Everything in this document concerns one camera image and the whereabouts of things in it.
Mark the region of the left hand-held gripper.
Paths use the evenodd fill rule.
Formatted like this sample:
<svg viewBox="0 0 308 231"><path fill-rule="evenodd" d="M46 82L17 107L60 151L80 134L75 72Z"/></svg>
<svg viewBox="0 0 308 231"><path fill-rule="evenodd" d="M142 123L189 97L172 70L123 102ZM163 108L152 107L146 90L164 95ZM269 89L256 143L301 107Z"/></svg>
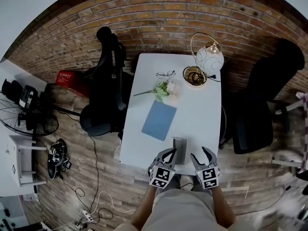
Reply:
<svg viewBox="0 0 308 231"><path fill-rule="evenodd" d="M176 148L168 148L161 151L148 168L149 184L165 189L176 174L176 159Z"/></svg>

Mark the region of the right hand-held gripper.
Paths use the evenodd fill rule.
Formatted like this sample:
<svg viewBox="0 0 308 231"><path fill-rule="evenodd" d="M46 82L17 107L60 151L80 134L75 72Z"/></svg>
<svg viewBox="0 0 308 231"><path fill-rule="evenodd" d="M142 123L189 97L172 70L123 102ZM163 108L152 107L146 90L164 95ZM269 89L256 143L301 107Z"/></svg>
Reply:
<svg viewBox="0 0 308 231"><path fill-rule="evenodd" d="M191 161L195 167L196 177L203 189L211 189L219 185L218 177L220 175L219 167L217 166L216 155L207 147L202 147L203 152L208 158L208 165L200 164L193 153L190 154Z"/></svg>

